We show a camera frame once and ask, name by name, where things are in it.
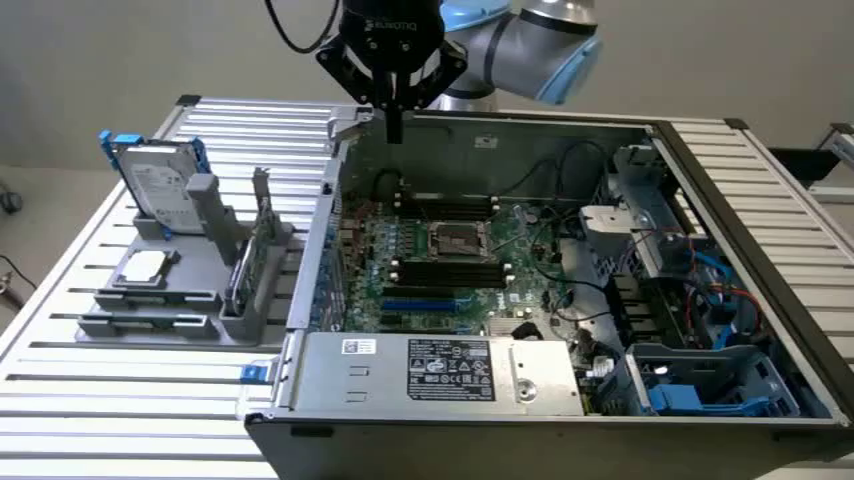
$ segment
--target blue pcie slot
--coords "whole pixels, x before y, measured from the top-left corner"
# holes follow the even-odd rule
[[[382,309],[392,312],[457,312],[458,303],[454,300],[386,300]]]

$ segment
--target motherboard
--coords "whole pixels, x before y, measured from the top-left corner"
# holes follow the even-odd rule
[[[562,276],[555,213],[487,200],[347,209],[344,330],[510,335],[529,323],[546,338],[570,335],[571,325],[551,320],[561,287],[538,272]]]

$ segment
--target blue latch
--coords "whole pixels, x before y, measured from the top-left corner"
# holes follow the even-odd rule
[[[144,138],[139,133],[120,133],[116,138],[112,139],[112,143],[122,145],[139,145],[143,143]]]
[[[244,365],[240,371],[240,383],[243,385],[267,385],[267,372],[270,367],[262,365]]]
[[[758,417],[767,414],[769,397],[754,397],[741,404],[703,405],[694,385],[662,384],[650,389],[650,404],[661,415]]]

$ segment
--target white wall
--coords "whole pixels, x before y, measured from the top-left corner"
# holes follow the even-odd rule
[[[306,43],[330,0],[279,0]],[[778,145],[854,120],[850,0],[599,0],[601,63],[566,110],[745,118]],[[347,100],[260,0],[4,0],[0,163],[103,168],[102,128],[152,133],[182,93]],[[510,96],[506,108],[539,108]]]

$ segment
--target slotted aluminum surface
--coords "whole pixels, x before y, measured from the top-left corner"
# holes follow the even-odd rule
[[[252,168],[270,168],[274,206],[302,230],[298,240],[328,161],[332,108],[203,99],[174,111],[160,132],[167,138],[204,138],[224,203],[242,218],[255,212]],[[850,332],[850,305],[833,295],[838,287],[825,285],[829,278],[834,285],[851,281],[845,252],[811,227],[810,214],[789,187],[774,181],[779,175],[743,135],[719,121],[678,122],[805,302],[823,308],[814,308],[817,319],[829,331]],[[263,400],[270,387],[244,389],[238,376],[242,365],[279,351],[299,255],[288,258],[274,325],[258,348],[90,348],[74,342],[75,315],[88,310],[92,289],[104,284],[134,239],[132,214],[131,199],[118,186],[0,339],[0,478],[272,479],[236,420],[238,399]],[[846,337],[833,338],[841,351],[854,351]],[[805,477],[811,471],[799,470]]]

